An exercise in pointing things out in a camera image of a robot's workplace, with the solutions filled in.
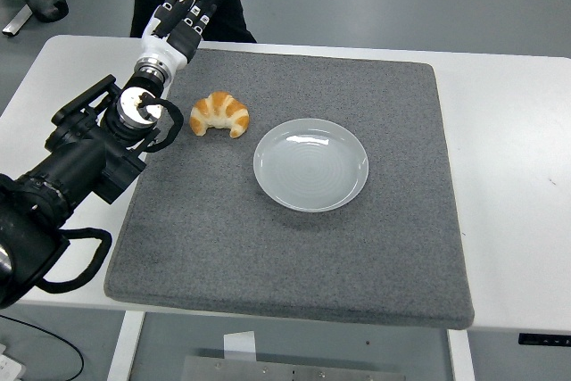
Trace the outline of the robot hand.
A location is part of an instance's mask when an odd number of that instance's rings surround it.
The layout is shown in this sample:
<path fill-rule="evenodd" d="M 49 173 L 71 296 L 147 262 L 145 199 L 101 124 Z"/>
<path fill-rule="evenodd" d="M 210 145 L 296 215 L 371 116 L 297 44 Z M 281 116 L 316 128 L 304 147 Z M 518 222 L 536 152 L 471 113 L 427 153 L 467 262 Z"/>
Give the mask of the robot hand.
<path fill-rule="evenodd" d="M 194 57 L 216 9 L 212 0 L 164 0 L 145 27 L 135 70 L 172 78 Z"/>

